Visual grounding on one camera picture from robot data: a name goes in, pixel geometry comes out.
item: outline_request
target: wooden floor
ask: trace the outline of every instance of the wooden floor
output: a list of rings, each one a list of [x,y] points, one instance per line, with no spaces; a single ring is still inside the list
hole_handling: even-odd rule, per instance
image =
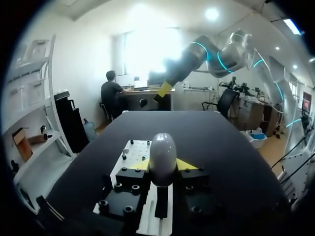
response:
[[[104,122],[102,125],[100,125],[96,129],[97,134],[101,133],[108,124],[109,122]],[[267,163],[272,166],[284,155],[286,141],[286,135],[281,135],[280,139],[276,138],[276,136],[268,137],[268,139],[264,143],[264,146],[258,151],[261,156],[267,161]],[[282,172],[281,165],[276,165],[272,170],[275,175],[278,176]]]

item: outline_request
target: blue water jug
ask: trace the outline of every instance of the blue water jug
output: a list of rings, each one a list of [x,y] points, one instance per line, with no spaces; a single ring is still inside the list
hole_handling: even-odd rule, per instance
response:
[[[84,131],[87,134],[88,140],[91,142],[96,138],[96,132],[94,123],[91,121],[88,121],[86,118],[84,120]]]

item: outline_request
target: black table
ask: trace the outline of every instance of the black table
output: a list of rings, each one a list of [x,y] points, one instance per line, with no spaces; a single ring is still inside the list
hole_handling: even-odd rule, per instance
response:
[[[57,181],[47,200],[62,215],[93,210],[128,140],[169,133],[178,158],[203,167],[212,189],[236,223],[262,207],[274,207],[284,192],[268,164],[247,139],[215,112],[127,112],[88,144]]]

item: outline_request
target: yellow triangle marker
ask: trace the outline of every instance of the yellow triangle marker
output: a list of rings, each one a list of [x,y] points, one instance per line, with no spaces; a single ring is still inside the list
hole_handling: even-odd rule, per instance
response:
[[[144,161],[141,161],[139,162],[138,164],[132,166],[132,167],[129,167],[129,169],[141,169],[141,170],[147,170],[148,168],[148,164],[149,164],[149,159],[147,158],[146,160]]]
[[[197,169],[197,167],[191,164],[188,164],[187,162],[182,161],[181,159],[176,158],[176,162],[177,162],[177,167],[179,171],[184,170],[184,169],[190,169],[190,170]]]
[[[176,162],[177,162],[178,170],[180,170],[180,171],[184,170],[184,169],[190,169],[190,170],[197,169],[197,167],[195,167],[191,164],[188,164],[187,162],[182,161],[181,159],[176,158]],[[146,171],[148,168],[148,164],[149,164],[149,159],[146,159],[146,160],[141,161],[132,167],[129,167],[129,169],[141,169],[141,170]]]

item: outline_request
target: robotic arm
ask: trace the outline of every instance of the robotic arm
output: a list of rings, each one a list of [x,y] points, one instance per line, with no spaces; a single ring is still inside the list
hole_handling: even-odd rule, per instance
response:
[[[183,81],[204,62],[214,77],[222,78],[245,67],[248,57],[252,57],[252,65],[254,65],[252,69],[257,72],[258,77],[264,83],[273,108],[283,115],[284,125],[289,133],[285,153],[293,149],[290,154],[302,156],[299,161],[294,163],[285,160],[281,162],[290,175],[300,163],[303,163],[310,156],[313,150],[311,147],[305,148],[303,142],[296,146],[304,138],[304,130],[289,83],[285,78],[273,78],[268,64],[257,49],[252,46],[251,40],[250,34],[239,29],[232,33],[222,49],[218,49],[207,36],[198,37],[184,49],[181,60],[166,63],[166,80],[154,100],[159,102],[171,87],[177,82]],[[305,188],[306,174],[297,173],[291,180],[297,195],[302,194]]]

